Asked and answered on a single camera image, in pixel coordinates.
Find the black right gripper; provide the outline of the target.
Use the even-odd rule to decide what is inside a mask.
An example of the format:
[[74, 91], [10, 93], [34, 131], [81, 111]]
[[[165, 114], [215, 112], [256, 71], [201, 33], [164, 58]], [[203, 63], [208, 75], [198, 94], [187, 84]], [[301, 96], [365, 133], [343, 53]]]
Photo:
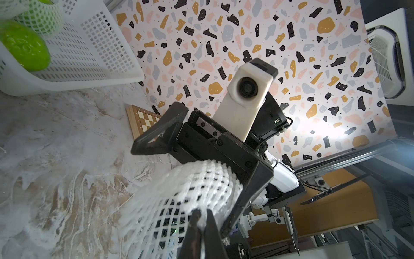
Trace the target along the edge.
[[220, 229], [221, 238], [225, 238], [250, 202], [273, 179], [273, 168], [250, 146], [200, 110], [193, 111], [183, 124], [188, 111], [183, 104], [174, 102], [154, 126], [134, 140], [130, 153], [171, 153], [181, 164], [215, 160], [230, 167], [243, 189]]

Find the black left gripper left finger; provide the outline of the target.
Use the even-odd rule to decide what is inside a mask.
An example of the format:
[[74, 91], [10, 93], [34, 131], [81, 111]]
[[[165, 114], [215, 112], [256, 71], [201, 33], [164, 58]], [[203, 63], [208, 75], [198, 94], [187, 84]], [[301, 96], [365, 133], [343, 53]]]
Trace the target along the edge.
[[200, 210], [195, 209], [189, 219], [187, 231], [177, 256], [178, 259], [200, 259], [202, 233], [197, 226], [200, 218]]

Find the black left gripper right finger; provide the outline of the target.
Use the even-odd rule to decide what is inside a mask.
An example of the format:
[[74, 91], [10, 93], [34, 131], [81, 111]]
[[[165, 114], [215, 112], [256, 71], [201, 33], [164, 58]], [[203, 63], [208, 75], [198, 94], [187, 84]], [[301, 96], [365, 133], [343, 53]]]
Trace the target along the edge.
[[204, 245], [206, 259], [228, 259], [213, 212], [210, 209], [207, 210]]

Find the white foam net sleeve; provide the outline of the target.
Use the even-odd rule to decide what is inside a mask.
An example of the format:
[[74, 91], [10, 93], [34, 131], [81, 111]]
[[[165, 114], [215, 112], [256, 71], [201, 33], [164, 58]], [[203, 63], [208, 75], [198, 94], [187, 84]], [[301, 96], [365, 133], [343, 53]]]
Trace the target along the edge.
[[63, 28], [62, 1], [1, 0], [1, 21], [15, 21], [42, 37], [53, 37]]
[[205, 229], [207, 212], [221, 227], [243, 190], [236, 174], [215, 160], [178, 166], [140, 188], [121, 207], [118, 233], [128, 259], [175, 259], [182, 247], [191, 214]]

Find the green custard apple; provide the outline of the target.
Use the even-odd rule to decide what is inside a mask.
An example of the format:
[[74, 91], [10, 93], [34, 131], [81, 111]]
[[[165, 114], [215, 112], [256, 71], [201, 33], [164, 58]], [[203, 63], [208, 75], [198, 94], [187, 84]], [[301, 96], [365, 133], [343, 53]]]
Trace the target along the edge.
[[63, 27], [61, 1], [19, 1], [27, 11], [17, 15], [14, 20], [30, 28], [44, 38], [58, 34]]
[[13, 20], [1, 21], [1, 42], [29, 72], [48, 68], [51, 57], [45, 41], [30, 28]]

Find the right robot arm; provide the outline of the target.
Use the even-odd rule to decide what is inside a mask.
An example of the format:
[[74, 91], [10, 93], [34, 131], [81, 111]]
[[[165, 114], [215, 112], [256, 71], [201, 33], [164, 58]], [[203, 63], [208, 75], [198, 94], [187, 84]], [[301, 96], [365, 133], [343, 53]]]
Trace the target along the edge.
[[190, 112], [185, 105], [175, 102], [158, 122], [134, 140], [131, 153], [168, 153], [182, 164], [215, 160], [227, 165], [243, 190], [221, 226], [220, 233], [226, 236], [248, 206], [285, 208], [304, 194], [288, 152], [276, 146], [276, 138], [292, 123], [268, 93], [248, 137], [242, 141], [202, 111]]

